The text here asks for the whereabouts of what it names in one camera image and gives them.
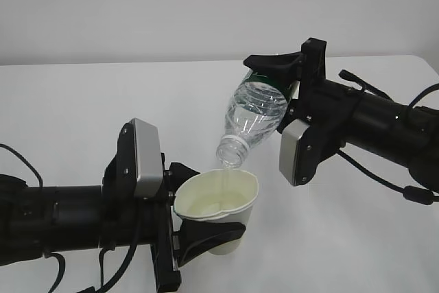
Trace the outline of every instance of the white table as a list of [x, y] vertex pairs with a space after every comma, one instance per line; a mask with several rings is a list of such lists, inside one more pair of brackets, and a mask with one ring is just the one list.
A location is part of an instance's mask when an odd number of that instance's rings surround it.
[[[348, 69], [408, 103], [438, 76], [413, 56], [329, 58], [327, 76]], [[49, 185], [99, 185], [117, 134], [139, 117], [158, 126], [167, 163], [199, 171], [219, 164], [215, 149], [224, 109], [246, 73], [240, 61], [0, 67], [0, 141], [23, 153]], [[424, 104], [439, 107], [439, 95]], [[278, 172], [280, 135], [250, 153], [244, 169], [260, 182], [243, 243], [234, 253], [205, 254], [182, 268], [182, 293], [437, 292], [439, 205], [408, 202], [334, 156], [311, 184], [290, 187]], [[348, 146], [346, 151], [400, 186], [406, 169]], [[36, 185], [13, 156], [0, 172]], [[126, 248], [106, 256], [106, 275]], [[97, 250], [64, 253], [57, 292], [98, 286]], [[0, 268], [0, 292], [46, 292], [54, 259]], [[139, 247], [112, 293], [155, 292], [149, 246]]]

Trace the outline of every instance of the clear plastic bottle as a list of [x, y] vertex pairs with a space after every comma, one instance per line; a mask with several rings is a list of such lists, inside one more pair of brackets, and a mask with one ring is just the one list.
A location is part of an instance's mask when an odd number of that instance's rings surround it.
[[217, 148], [224, 167], [240, 167], [250, 149], [276, 130], [287, 110], [285, 94], [257, 75], [250, 70], [228, 104], [225, 134]]

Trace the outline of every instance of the paper cup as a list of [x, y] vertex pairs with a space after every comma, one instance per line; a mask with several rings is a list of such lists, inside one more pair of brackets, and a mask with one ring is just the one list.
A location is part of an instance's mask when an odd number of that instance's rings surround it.
[[[255, 175], [239, 169], [214, 169], [193, 176], [178, 189], [174, 211], [182, 219], [247, 225], [258, 192]], [[238, 247], [240, 241], [222, 244], [209, 252], [228, 254]]]

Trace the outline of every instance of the green bottle label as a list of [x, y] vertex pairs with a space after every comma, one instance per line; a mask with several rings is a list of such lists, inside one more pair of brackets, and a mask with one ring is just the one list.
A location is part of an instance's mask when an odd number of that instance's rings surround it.
[[281, 92], [287, 102], [291, 101], [296, 86], [294, 82], [292, 82], [289, 86], [283, 86], [281, 82], [276, 80], [276, 78], [268, 77], [263, 73], [255, 72], [253, 70], [249, 70], [242, 82], [262, 82], [264, 84], [270, 85], [271, 87], [274, 87], [279, 92]]

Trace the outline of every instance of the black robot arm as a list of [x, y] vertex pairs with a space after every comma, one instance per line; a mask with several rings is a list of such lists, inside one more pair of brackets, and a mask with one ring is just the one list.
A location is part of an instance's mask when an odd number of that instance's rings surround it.
[[[326, 42], [310, 38], [300, 52], [250, 56], [244, 64], [274, 85], [300, 83], [278, 131], [282, 133], [279, 168], [294, 186], [308, 183], [318, 164], [339, 154], [363, 173], [401, 192], [408, 200], [431, 204], [439, 193], [439, 110], [414, 107], [433, 85], [408, 106], [393, 102], [376, 87], [343, 70], [340, 77], [358, 89], [326, 79]], [[397, 187], [375, 176], [340, 148], [351, 143], [408, 168], [424, 188]]]
[[196, 174], [181, 163], [166, 170], [157, 129], [133, 119], [121, 129], [102, 186], [43, 187], [41, 182], [28, 187], [19, 178], [0, 175], [0, 265], [55, 256], [62, 274], [65, 261], [56, 252], [130, 246], [112, 279], [82, 291], [101, 293], [120, 279], [137, 245], [149, 244], [157, 292], [174, 292], [181, 282], [179, 267], [239, 239], [246, 229], [241, 223], [183, 220], [180, 230], [173, 230], [176, 191]]

